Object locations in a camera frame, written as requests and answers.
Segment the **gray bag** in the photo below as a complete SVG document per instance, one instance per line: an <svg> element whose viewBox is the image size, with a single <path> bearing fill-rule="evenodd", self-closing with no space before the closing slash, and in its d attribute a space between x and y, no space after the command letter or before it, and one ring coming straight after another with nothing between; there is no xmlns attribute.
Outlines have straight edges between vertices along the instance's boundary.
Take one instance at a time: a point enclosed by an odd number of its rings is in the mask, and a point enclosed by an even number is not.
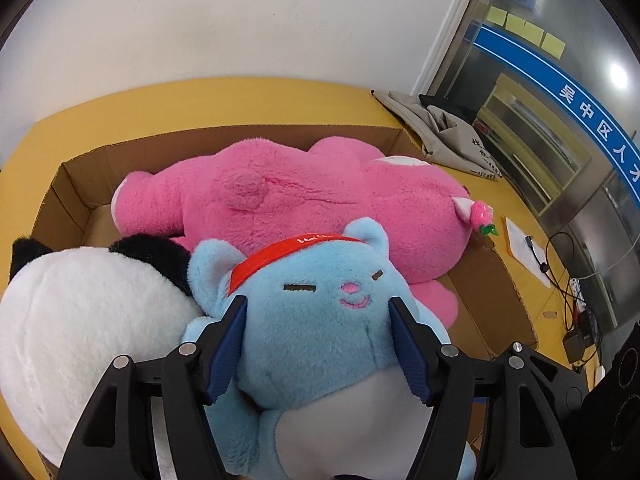
<svg viewBox="0 0 640 480"><path fill-rule="evenodd" d="M435 106L424 108L411 95L375 90L372 94L420 137L429 162L484 178L502 176L470 124Z"/></svg>

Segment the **metal screw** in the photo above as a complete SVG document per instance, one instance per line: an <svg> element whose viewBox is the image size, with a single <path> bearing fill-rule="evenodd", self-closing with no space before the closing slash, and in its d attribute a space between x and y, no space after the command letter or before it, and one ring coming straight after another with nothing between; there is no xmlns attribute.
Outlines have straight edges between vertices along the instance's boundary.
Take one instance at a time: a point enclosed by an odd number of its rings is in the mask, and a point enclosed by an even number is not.
<svg viewBox="0 0 640 480"><path fill-rule="evenodd" d="M460 354L460 350L458 350L458 347L453 345L442 345L440 351L447 357L455 357Z"/></svg>
<svg viewBox="0 0 640 480"><path fill-rule="evenodd" d="M178 352L182 355L191 355L196 351L196 345L194 343L183 343L178 348Z"/></svg>
<svg viewBox="0 0 640 480"><path fill-rule="evenodd" d="M126 355L119 355L113 360L113 366L118 370L129 364L129 358Z"/></svg>
<svg viewBox="0 0 640 480"><path fill-rule="evenodd" d="M524 368L524 361L517 356L512 356L509 357L509 366L516 370L520 370L521 368Z"/></svg>

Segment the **embroidered mouth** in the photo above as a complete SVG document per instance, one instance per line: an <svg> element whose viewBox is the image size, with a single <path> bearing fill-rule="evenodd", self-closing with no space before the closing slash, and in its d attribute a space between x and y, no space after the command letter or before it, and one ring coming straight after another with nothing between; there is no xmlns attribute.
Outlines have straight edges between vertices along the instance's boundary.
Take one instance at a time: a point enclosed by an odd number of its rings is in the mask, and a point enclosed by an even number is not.
<svg viewBox="0 0 640 480"><path fill-rule="evenodd" d="M340 303L342 303L347 308L365 308L369 304L369 301L371 301L371 296L365 296L364 300L362 300L360 303L351 303L347 300L340 300Z"/></svg>

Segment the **pink nose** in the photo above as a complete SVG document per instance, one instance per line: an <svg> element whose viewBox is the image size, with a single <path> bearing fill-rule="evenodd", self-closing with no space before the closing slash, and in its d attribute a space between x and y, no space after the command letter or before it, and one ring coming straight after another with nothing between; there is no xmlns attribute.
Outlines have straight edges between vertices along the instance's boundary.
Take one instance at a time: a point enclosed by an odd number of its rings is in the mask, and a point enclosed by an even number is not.
<svg viewBox="0 0 640 480"><path fill-rule="evenodd" d="M355 294L360 290L360 287L356 283L345 283L340 287L340 290L346 292L347 294Z"/></svg>

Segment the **embroidered eye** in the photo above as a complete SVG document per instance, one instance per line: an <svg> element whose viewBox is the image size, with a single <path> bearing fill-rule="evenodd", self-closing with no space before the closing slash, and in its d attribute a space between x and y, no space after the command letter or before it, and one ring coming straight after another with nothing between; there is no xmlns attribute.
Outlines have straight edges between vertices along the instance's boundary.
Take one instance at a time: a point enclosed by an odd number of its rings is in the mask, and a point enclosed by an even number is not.
<svg viewBox="0 0 640 480"><path fill-rule="evenodd" d="M285 285L282 287L283 290L306 290L308 292L315 292L315 285Z"/></svg>

